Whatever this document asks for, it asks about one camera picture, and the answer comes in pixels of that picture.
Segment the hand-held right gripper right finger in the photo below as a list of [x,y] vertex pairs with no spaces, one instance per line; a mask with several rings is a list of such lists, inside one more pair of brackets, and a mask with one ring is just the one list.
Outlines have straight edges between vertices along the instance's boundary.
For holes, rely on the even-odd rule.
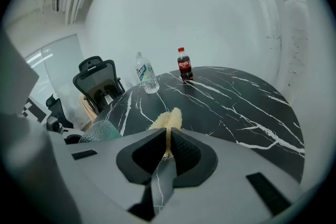
[[303,194],[294,178],[255,151],[205,134],[186,133],[209,145],[218,164],[200,186],[173,191],[161,210],[161,224],[259,224],[271,219],[247,179],[255,173],[262,173],[290,203]]

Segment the cola bottle with red cap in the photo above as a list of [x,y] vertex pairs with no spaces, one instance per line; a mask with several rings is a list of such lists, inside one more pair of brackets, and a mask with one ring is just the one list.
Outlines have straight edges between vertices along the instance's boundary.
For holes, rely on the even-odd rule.
[[178,68],[183,81],[193,80],[193,72],[190,57],[185,53],[184,47],[178,49],[179,57],[177,59]]

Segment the black mesh office chair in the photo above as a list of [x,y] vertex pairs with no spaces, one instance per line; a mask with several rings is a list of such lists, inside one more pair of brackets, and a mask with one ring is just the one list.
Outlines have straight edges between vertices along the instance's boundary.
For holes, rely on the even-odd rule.
[[93,56],[82,61],[78,68],[79,73],[74,76],[73,84],[96,114],[125,93],[113,60],[103,61],[101,57]]

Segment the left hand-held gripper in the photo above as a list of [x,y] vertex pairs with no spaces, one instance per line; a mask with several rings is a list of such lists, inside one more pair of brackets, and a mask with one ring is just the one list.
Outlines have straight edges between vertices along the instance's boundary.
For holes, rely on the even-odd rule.
[[[37,79],[1,32],[1,220],[79,221],[47,131],[21,114]],[[78,144],[81,138],[64,140]]]

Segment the yellow sponge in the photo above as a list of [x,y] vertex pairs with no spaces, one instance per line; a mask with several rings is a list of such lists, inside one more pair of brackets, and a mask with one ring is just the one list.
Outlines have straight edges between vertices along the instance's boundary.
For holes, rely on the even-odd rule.
[[181,129],[182,127],[182,112],[179,108],[174,108],[172,111],[161,113],[158,118],[149,126],[151,129],[166,128],[166,151],[162,160],[172,159],[171,152],[171,133],[172,128]]

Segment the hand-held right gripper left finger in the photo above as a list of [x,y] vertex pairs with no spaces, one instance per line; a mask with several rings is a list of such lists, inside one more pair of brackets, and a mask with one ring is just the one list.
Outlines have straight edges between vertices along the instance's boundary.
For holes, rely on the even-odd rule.
[[165,129],[156,129],[67,146],[84,224],[168,224],[152,181],[165,136]]

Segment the beige cardboard sheets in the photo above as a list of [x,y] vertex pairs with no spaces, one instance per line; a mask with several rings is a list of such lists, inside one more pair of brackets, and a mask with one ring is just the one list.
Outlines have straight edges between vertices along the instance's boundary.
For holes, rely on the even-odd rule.
[[79,95],[79,101],[86,112],[87,116],[89,117],[90,121],[93,122],[97,118],[97,114],[95,113],[94,109],[90,106],[89,102],[86,99],[86,96],[82,93]]

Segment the clear plastic water bottle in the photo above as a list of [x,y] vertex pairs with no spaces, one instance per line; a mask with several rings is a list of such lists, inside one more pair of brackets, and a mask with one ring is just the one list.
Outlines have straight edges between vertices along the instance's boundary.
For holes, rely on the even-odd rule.
[[158,92],[160,86],[152,65],[148,59],[142,56],[141,52],[136,53],[135,71],[147,94]]

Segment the green textured plastic cup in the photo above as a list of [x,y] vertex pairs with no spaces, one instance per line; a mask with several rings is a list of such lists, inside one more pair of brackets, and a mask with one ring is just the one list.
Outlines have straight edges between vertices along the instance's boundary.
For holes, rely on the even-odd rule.
[[86,132],[84,132],[79,143],[111,141],[121,137],[122,135],[110,121],[102,120],[93,124]]

